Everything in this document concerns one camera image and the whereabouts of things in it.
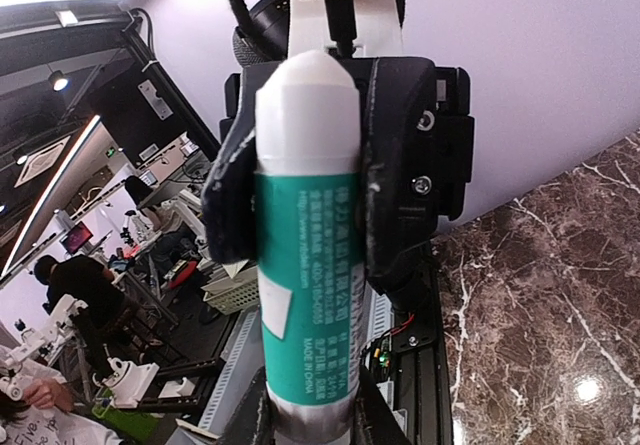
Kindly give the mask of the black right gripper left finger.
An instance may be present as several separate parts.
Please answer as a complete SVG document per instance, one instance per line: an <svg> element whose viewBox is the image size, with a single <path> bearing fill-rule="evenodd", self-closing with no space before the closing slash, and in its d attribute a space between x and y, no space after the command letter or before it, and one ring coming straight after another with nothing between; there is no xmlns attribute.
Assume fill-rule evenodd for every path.
<svg viewBox="0 0 640 445"><path fill-rule="evenodd" d="M259 368L227 423L219 445L271 445L275 443L266 370Z"/></svg>

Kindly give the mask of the white green glue stick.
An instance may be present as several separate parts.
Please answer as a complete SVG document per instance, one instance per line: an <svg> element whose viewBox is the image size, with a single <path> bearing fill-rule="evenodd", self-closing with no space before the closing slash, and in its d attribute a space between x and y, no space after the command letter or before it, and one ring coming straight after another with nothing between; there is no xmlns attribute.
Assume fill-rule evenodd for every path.
<svg viewBox="0 0 640 445"><path fill-rule="evenodd" d="M350 439L363 279L359 113L350 74L317 50L284 61L256 95L258 286L282 443Z"/></svg>

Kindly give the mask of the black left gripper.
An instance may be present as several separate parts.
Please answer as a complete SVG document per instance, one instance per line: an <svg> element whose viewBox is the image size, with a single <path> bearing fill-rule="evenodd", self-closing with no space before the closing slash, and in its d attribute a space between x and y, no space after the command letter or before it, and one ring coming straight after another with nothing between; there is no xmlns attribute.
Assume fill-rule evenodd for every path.
<svg viewBox="0 0 640 445"><path fill-rule="evenodd" d="M470 77L420 57L342 61L360 93L366 278L408 295L438 216L455 220L472 177Z"/></svg>

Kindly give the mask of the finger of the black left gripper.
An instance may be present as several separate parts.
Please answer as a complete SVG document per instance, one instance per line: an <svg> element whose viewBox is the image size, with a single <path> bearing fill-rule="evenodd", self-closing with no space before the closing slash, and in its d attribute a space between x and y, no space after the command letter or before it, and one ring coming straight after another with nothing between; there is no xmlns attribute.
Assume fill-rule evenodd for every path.
<svg viewBox="0 0 640 445"><path fill-rule="evenodd" d="M255 96L260 87L258 71L244 70L239 85L237 113L201 193L209 253L213 261L220 264L256 257L253 198L257 166Z"/></svg>

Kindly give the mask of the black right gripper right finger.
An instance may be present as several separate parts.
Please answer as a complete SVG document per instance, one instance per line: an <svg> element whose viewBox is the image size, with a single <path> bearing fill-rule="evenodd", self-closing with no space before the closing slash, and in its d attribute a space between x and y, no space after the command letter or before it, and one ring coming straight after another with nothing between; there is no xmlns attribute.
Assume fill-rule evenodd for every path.
<svg viewBox="0 0 640 445"><path fill-rule="evenodd" d="M359 388L354 406L352 443L356 445L409 445L369 370L359 367Z"/></svg>

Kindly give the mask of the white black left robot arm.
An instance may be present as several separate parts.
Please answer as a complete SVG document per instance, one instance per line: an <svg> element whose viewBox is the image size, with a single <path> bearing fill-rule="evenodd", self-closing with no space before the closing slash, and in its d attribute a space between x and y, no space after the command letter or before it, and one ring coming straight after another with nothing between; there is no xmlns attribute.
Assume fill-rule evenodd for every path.
<svg viewBox="0 0 640 445"><path fill-rule="evenodd" d="M434 286L430 238L471 179L470 78L401 51L406 0L229 0L242 72L202 192L211 256L254 259L261 177L352 175L365 276L395 307Z"/></svg>

